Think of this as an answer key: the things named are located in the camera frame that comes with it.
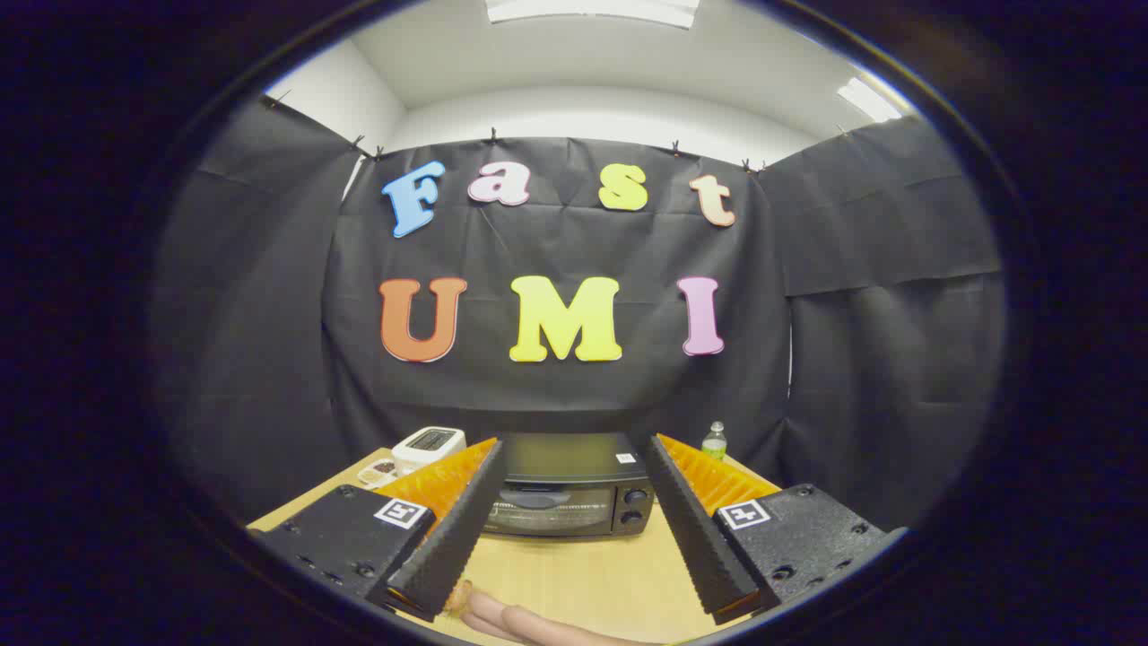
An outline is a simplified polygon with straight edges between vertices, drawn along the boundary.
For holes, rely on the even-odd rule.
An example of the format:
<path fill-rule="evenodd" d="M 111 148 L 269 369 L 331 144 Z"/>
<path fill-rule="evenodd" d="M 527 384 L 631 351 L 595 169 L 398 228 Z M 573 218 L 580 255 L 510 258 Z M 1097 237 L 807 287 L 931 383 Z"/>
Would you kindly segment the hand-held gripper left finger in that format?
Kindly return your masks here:
<path fill-rule="evenodd" d="M 253 536 L 335 594 L 430 621 L 447 608 L 505 477 L 505 442 L 481 441 L 377 490 L 333 487 Z"/>

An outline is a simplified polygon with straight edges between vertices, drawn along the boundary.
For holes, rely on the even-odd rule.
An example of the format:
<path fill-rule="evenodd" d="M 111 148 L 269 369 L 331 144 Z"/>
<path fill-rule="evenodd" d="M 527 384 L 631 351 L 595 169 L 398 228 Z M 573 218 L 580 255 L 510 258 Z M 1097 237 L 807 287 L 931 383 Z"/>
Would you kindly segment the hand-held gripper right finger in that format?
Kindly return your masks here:
<path fill-rule="evenodd" d="M 819 487 L 775 487 L 664 434 L 645 453 L 701 609 L 718 624 L 796 604 L 905 536 L 905 528 L 882 530 Z"/>

